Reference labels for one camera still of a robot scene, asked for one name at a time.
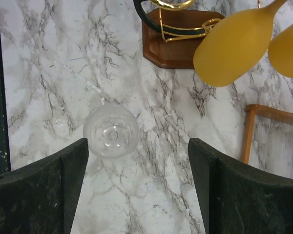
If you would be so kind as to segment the orange wine glass front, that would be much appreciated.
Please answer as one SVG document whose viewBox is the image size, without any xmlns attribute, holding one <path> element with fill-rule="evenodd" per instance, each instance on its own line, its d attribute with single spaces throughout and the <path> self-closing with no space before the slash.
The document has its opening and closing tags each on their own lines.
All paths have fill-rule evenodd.
<svg viewBox="0 0 293 234">
<path fill-rule="evenodd" d="M 284 3 L 275 0 L 220 20 L 194 53 L 199 78 L 208 85 L 224 87 L 253 68 L 269 46 L 275 14 Z"/>
</svg>

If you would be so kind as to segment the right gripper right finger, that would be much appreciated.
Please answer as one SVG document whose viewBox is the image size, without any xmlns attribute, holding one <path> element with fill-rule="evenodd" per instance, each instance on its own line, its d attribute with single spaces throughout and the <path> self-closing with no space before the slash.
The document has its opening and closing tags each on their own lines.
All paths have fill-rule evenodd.
<svg viewBox="0 0 293 234">
<path fill-rule="evenodd" d="M 188 143 L 208 234 L 293 234 L 293 179 L 228 156 L 198 138 Z"/>
</svg>

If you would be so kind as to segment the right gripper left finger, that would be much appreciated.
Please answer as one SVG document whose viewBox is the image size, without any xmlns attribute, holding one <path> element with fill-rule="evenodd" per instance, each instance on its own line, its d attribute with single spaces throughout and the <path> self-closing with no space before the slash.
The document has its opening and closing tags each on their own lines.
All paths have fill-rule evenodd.
<svg viewBox="0 0 293 234">
<path fill-rule="evenodd" d="M 0 234 L 69 234 L 88 162 L 87 139 L 0 175 Z"/>
</svg>

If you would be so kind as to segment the clear wine glass front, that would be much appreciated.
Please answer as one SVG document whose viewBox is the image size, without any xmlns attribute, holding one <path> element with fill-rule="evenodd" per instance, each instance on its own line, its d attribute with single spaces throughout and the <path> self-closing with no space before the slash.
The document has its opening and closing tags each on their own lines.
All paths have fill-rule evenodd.
<svg viewBox="0 0 293 234">
<path fill-rule="evenodd" d="M 85 119 L 83 137 L 91 153 L 103 159 L 117 159 L 134 151 L 140 129 L 134 114 L 121 105 L 105 104 Z"/>
</svg>

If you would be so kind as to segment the orange wine glass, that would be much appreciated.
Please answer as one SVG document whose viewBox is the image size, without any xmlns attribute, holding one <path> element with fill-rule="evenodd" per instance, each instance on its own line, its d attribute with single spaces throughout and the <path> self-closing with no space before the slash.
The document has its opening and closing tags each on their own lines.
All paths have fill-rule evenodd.
<svg viewBox="0 0 293 234">
<path fill-rule="evenodd" d="M 273 38 L 268 47 L 268 57 L 278 73 L 293 78 L 293 24 Z"/>
<path fill-rule="evenodd" d="M 253 68 L 269 46 L 275 14 L 284 3 L 275 0 L 220 20 L 194 53 L 199 78 L 208 85 L 224 87 Z"/>
</svg>

